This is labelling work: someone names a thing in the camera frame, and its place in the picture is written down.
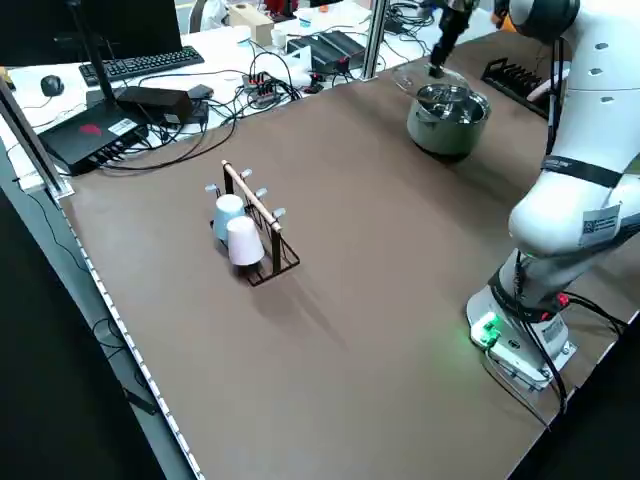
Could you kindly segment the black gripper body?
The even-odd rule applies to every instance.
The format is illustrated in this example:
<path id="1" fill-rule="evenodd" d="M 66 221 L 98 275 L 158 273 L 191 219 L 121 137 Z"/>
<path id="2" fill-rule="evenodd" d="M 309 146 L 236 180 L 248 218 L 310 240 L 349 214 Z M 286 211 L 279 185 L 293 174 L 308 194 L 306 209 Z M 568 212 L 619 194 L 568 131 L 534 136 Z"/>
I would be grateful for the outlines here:
<path id="1" fill-rule="evenodd" d="M 439 22 L 441 37 L 438 42 L 442 48 L 452 48 L 455 45 L 459 36 L 468 28 L 474 10 L 474 0 L 447 0 L 443 3 Z"/>

